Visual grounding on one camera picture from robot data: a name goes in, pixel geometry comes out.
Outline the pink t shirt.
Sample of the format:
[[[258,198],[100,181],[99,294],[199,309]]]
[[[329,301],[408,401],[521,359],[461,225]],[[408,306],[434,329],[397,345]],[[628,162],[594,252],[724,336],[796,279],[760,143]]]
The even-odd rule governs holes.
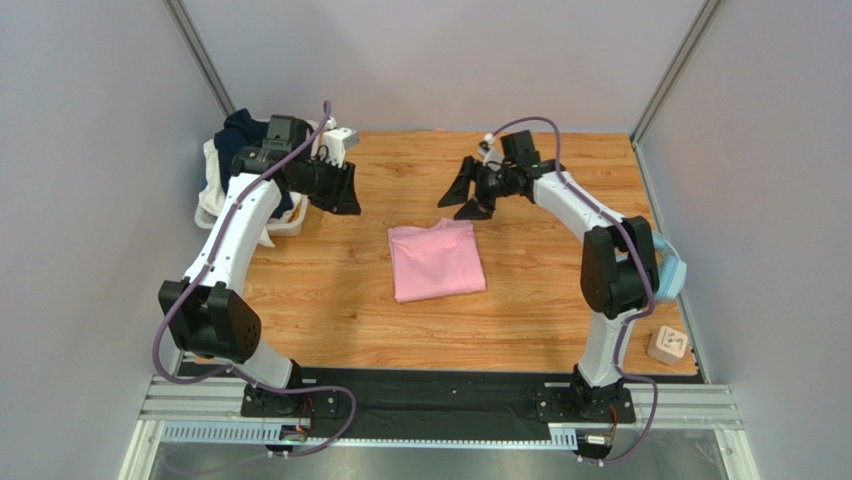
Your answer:
[[[400,226],[389,229],[387,238],[397,302],[487,288],[472,222],[443,218],[430,228]]]

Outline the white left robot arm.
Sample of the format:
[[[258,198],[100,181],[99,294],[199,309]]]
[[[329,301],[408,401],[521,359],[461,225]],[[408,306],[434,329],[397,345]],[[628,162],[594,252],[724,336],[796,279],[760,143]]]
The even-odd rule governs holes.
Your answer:
[[[255,249],[281,201],[296,193],[336,215],[358,215],[356,167],[346,160],[357,131],[331,116],[322,124],[274,115],[265,136],[238,149],[221,213],[197,259],[158,300],[176,345],[224,372],[245,376],[247,402],[283,416],[306,414],[301,368],[262,337],[259,315],[243,299]]]

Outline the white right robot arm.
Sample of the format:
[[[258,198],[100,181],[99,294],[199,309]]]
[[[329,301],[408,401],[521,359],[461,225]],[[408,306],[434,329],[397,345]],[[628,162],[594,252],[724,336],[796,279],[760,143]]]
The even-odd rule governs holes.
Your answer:
[[[564,397],[579,418],[607,416],[624,388],[621,364],[633,323],[655,305],[652,227],[642,216],[626,217],[597,200],[557,160],[542,159],[528,131],[486,134],[438,205],[457,207],[457,220],[488,220],[498,199],[510,196],[551,213],[581,241],[580,287],[592,316]]]

